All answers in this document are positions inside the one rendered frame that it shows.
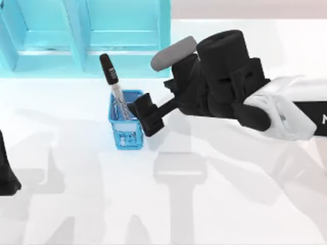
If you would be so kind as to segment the pale grey rounded box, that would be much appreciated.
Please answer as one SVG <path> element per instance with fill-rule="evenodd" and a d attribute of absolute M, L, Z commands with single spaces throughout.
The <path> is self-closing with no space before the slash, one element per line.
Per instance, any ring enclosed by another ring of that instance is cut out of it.
<path fill-rule="evenodd" d="M 164 70 L 179 62 L 196 50 L 197 41 L 193 36 L 187 36 L 176 43 L 157 52 L 150 62 L 154 71 Z"/>

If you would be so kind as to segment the blue basket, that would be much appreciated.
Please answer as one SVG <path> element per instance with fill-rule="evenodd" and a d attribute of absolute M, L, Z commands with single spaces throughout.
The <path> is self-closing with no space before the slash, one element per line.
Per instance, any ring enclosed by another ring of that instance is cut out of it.
<path fill-rule="evenodd" d="M 113 94 L 110 95 L 108 120 L 111 123 L 115 146 L 118 150 L 139 150 L 143 147 L 144 134 L 141 123 L 127 109 L 128 119 L 120 111 Z"/>

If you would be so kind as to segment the black and white marker pen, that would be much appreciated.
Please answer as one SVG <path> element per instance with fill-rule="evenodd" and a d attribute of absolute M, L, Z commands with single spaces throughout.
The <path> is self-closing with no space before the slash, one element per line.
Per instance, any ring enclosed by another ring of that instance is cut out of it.
<path fill-rule="evenodd" d="M 127 103 L 123 94 L 123 91 L 119 84 L 119 78 L 115 71 L 114 65 L 108 56 L 108 54 L 103 53 L 99 56 L 102 70 L 108 85 L 111 87 L 112 94 L 115 97 L 116 104 L 121 112 L 122 118 L 124 120 L 130 119 L 130 113 L 127 107 Z"/>

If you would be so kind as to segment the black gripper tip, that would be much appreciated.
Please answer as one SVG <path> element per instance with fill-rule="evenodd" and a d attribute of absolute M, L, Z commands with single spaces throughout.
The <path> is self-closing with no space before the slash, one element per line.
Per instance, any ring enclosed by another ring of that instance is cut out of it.
<path fill-rule="evenodd" d="M 10 166 L 3 134 L 0 130 L 0 197 L 13 196 L 19 190 L 21 190 L 21 183 Z"/>

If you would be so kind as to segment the light blue rack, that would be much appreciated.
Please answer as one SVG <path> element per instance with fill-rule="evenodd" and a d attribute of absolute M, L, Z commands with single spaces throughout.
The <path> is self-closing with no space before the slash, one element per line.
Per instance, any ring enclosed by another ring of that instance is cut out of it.
<path fill-rule="evenodd" d="M 107 53 L 121 78 L 171 42 L 171 0 L 0 0 L 0 78 L 100 78 Z"/>

